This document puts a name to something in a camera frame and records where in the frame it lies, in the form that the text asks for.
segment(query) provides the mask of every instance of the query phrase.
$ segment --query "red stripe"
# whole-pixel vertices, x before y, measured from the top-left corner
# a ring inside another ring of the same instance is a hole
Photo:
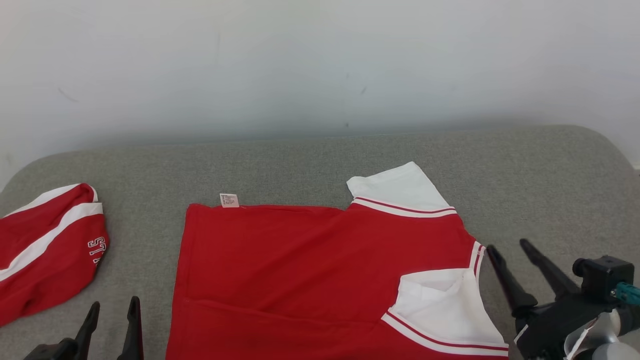
[[[491,346],[486,346],[486,345],[444,343],[442,341],[431,339],[429,336],[426,336],[426,335],[422,334],[421,332],[416,331],[413,327],[410,327],[404,321],[398,319],[397,317],[395,317],[392,313],[389,313],[388,311],[387,311],[387,315],[391,316],[395,321],[403,324],[407,329],[413,331],[415,334],[418,334],[422,338],[427,339],[427,340],[431,341],[432,343],[436,343],[436,344],[439,344],[439,345],[445,345],[445,346],[448,346],[448,347],[485,348],[487,350],[501,350],[501,351],[507,351],[509,349],[509,345],[506,345],[505,347],[491,347]]]
[[[379,202],[379,201],[373,201],[373,200],[369,200],[369,199],[365,199],[363,197],[356,197],[354,198],[354,200],[364,200],[364,201],[368,201],[368,202],[372,202],[374,204],[378,204],[378,205],[382,205],[382,206],[388,206],[390,208],[394,208],[394,209],[398,209],[398,210],[405,210],[405,211],[410,211],[412,213],[420,213],[420,214],[437,214],[437,213],[441,213],[443,211],[449,211],[449,210],[455,210],[455,208],[446,208],[446,209],[440,209],[440,210],[436,210],[436,211],[422,211],[422,210],[413,210],[413,209],[407,209],[407,208],[401,208],[399,206],[395,206],[395,205],[389,205],[389,204],[385,204],[384,202]]]
[[[474,274],[477,276],[478,275],[478,263],[480,262],[480,254],[482,254],[483,251],[483,247],[482,245],[480,245],[480,247],[478,248],[478,255],[476,255],[476,264],[474,265]]]

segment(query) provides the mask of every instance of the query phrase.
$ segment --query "gray table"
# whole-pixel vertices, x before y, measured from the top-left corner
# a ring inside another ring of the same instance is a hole
[[[145,354],[164,357],[175,267],[188,204],[345,208],[345,182],[415,161],[468,231],[495,244],[541,302],[552,292],[518,246],[527,237],[570,272],[578,257],[609,254],[640,264],[640,182],[621,153],[582,127],[548,126],[280,142],[116,147],[38,160],[0,193],[0,214],[78,182],[97,189],[111,248],[87,289],[68,302],[0,328],[0,357],[22,359],[38,343],[75,336],[91,303],[102,308],[90,359],[122,350],[132,295],[140,297]],[[514,325],[492,267],[482,266],[484,306],[510,340]],[[625,341],[640,348],[640,334]],[[511,350],[518,358],[517,351]]]

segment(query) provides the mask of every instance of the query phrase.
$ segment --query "clothing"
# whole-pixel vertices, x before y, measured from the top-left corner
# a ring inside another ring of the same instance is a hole
[[[0,218],[0,326],[79,293],[108,246],[102,204],[87,184],[45,192]]]
[[[484,248],[422,170],[348,186],[345,211],[190,205],[167,360],[507,357]]]

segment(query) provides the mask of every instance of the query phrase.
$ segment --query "white wall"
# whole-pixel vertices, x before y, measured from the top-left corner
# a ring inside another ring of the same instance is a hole
[[[640,163],[640,2],[1,0],[0,188],[96,145],[582,124]]]

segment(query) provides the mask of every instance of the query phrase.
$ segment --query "white sleeve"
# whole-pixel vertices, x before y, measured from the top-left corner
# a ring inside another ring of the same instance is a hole
[[[353,202],[396,215],[435,217],[456,213],[414,162],[347,181]]]

